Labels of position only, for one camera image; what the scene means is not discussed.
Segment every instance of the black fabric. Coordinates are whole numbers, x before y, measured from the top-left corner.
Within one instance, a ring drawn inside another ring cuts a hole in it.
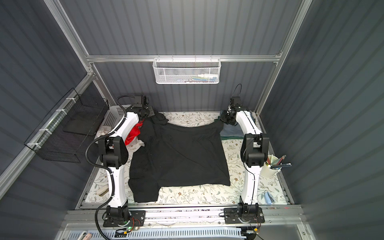
[[[160,187],[229,186],[222,129],[221,121],[198,127],[173,125],[161,113],[146,119],[138,136],[145,147],[133,154],[129,170],[135,202],[157,201]]]

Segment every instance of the floral pattern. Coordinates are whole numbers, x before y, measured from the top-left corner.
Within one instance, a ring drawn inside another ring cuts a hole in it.
[[[196,127],[212,123],[218,116],[219,112],[165,112],[163,113],[169,123],[185,126]],[[245,170],[240,159],[241,139],[223,140],[223,149],[227,159],[228,171],[230,174],[230,186],[204,184],[199,186],[188,187],[162,187],[159,190],[159,198],[156,202],[145,204],[235,204],[239,201],[239,196],[243,191]],[[129,166],[131,164],[132,154],[138,149],[137,144],[133,141],[127,146],[129,151],[129,160],[125,164],[124,179],[125,192],[129,204],[136,204],[133,200],[133,193],[128,186]],[[107,174],[104,169],[100,169],[96,178],[86,196],[85,202],[102,203],[109,198],[109,194],[100,197],[96,195],[98,189],[108,184]],[[259,204],[266,204],[264,193],[270,192],[275,200],[274,204],[287,204],[281,185],[277,176],[266,179],[260,176],[257,190],[257,199]]]

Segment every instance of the white cup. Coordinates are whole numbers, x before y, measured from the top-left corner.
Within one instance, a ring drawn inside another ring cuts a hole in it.
[[[276,156],[273,156],[273,155],[268,155],[268,158],[271,160],[271,162],[278,160],[278,158]],[[278,173],[280,171],[280,169],[281,168],[279,168],[278,170],[275,170],[275,169],[269,168],[265,162],[263,167],[262,167],[262,170],[260,171],[260,175],[265,177],[265,178],[271,178],[271,177],[273,177],[273,175]]]

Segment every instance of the gray corrugated wall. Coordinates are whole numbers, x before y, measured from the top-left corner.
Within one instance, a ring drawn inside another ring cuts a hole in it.
[[[243,105],[255,109],[273,65],[222,63],[219,84],[157,84],[152,63],[96,63],[114,98],[124,94],[145,94],[158,111],[226,109],[239,83],[242,84]]]
[[[320,240],[382,238],[383,9],[383,1],[315,1],[262,110]]]
[[[91,55],[273,55],[279,53],[299,0],[65,0]],[[147,94],[160,111],[226,108],[243,84],[254,109],[273,63],[222,63],[220,83],[159,85],[150,63],[96,63],[113,97]]]
[[[85,74],[44,1],[0,1],[0,173]],[[34,157],[0,200],[0,238],[53,239],[91,170]]]

